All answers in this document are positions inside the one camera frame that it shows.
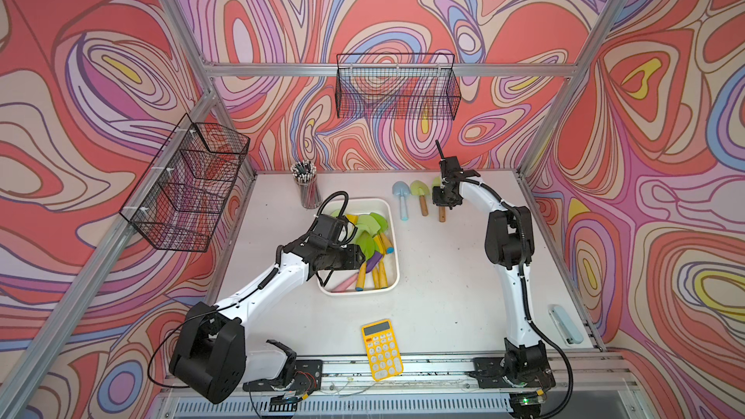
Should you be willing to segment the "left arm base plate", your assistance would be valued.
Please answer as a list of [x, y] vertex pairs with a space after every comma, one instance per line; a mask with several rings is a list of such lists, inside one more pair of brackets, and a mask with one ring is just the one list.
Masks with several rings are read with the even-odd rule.
[[323, 361], [320, 359], [300, 359], [283, 368], [272, 379], [245, 382], [245, 392], [277, 392], [278, 394], [310, 394], [322, 384]]

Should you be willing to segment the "light blue shovel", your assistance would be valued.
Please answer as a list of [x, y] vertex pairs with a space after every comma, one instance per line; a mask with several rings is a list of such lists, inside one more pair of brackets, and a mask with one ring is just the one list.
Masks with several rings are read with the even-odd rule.
[[401, 221], [408, 221], [409, 208], [407, 207], [407, 198], [409, 198], [409, 196], [411, 195], [411, 189], [409, 188], [409, 185], [399, 180], [399, 182], [395, 182], [395, 184], [393, 184], [392, 192], [399, 200]]

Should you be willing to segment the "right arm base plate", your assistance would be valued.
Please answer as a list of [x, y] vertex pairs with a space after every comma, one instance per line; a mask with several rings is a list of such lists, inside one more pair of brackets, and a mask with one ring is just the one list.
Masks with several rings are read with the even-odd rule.
[[550, 390], [556, 386], [546, 358], [523, 361], [511, 353], [506, 357], [477, 357], [468, 376], [482, 389], [516, 388]]

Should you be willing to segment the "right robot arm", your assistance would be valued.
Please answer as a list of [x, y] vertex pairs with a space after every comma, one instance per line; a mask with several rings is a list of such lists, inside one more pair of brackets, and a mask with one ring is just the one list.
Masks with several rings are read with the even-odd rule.
[[432, 197], [439, 207], [452, 209], [469, 202], [487, 213], [484, 249], [496, 266], [508, 319], [502, 377], [515, 387], [554, 387], [546, 344], [531, 315], [529, 275], [535, 240], [530, 210], [502, 199], [478, 172], [463, 169], [455, 156], [440, 159], [440, 184]]

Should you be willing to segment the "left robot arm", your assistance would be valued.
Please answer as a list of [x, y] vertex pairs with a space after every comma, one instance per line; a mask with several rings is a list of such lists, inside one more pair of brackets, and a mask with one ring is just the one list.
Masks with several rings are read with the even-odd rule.
[[365, 256], [353, 242], [356, 235], [344, 215], [318, 213], [304, 235], [277, 247], [275, 262], [259, 277], [213, 306], [193, 306], [180, 328], [170, 374], [215, 405], [245, 383], [292, 388], [303, 377], [296, 352], [275, 339], [249, 349], [248, 328], [318, 272], [358, 270]]

